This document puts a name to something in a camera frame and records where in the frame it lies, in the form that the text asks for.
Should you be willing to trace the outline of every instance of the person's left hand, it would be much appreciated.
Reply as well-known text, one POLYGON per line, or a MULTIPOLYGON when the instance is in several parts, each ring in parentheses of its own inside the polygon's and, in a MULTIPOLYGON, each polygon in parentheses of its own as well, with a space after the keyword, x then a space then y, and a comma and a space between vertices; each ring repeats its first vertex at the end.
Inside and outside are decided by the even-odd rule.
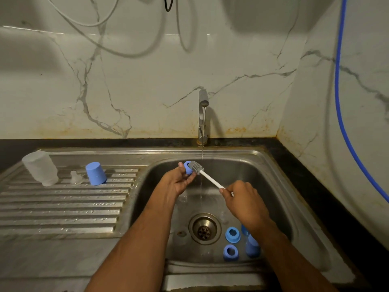
POLYGON ((190 176, 186 174, 185 167, 182 162, 178 163, 178 167, 170 170, 164 174, 161 181, 158 183, 157 188, 167 189, 167 194, 172 195, 174 199, 184 192, 186 187, 196 177, 196 173, 192 173, 190 176))

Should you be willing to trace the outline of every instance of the forearm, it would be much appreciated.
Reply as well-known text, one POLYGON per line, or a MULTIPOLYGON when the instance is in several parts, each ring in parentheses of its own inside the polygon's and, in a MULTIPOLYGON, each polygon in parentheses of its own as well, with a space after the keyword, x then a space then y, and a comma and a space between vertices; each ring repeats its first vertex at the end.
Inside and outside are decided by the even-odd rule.
POLYGON ((253 234, 273 268, 282 290, 337 291, 330 282, 308 262, 288 238, 270 221, 253 234))
POLYGON ((92 277, 86 291, 159 291, 174 201, 156 189, 145 209, 92 277))

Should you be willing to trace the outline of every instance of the gray brush bristles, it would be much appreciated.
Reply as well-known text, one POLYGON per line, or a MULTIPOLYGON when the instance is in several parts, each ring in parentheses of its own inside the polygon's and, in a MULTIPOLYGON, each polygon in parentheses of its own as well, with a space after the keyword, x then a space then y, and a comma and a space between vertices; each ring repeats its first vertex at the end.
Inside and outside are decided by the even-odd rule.
POLYGON ((189 164, 188 164, 188 167, 190 169, 192 169, 193 171, 195 171, 197 173, 197 175, 200 174, 200 170, 204 171, 204 167, 201 166, 199 163, 197 163, 196 161, 191 161, 189 164))

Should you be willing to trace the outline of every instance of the blue pipe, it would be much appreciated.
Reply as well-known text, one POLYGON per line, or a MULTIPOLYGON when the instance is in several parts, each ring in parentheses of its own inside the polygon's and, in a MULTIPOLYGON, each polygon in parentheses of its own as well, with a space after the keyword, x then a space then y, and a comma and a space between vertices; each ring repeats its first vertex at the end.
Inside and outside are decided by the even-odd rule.
POLYGON ((340 53, 342 49, 342 39, 343 39, 343 29, 344 29, 344 20, 346 17, 346 6, 347 0, 342 0, 342 9, 340 13, 340 24, 339 24, 339 36, 338 36, 338 46, 337 46, 337 58, 335 61, 335 106, 337 109, 338 123, 340 127, 340 131, 342 132, 343 139, 346 142, 348 150, 353 156, 355 162, 358 167, 361 169, 366 178, 370 181, 372 186, 381 194, 381 196, 389 203, 388 194, 382 189, 382 187, 374 180, 374 178, 367 171, 366 167, 363 165, 361 160, 359 159, 357 153, 355 152, 350 139, 348 138, 346 129, 344 128, 342 112, 340 111, 340 102, 339 102, 339 70, 340 70, 340 53))

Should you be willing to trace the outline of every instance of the wall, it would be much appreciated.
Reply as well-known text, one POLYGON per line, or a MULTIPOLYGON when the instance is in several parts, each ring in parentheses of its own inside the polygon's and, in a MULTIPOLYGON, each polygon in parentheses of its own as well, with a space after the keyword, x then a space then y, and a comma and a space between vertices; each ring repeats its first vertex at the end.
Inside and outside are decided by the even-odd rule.
MULTIPOLYGON (((389 191, 389 0, 348 0, 340 104, 349 138, 389 191)), ((357 167, 342 138, 333 74, 340 0, 309 32, 277 137, 389 249, 389 204, 357 167)))
MULTIPOLYGON (((114 0, 52 0, 93 23, 114 0)), ((2 0, 0 138, 275 136, 310 1, 120 0, 105 26, 71 27, 46 0, 2 0)))

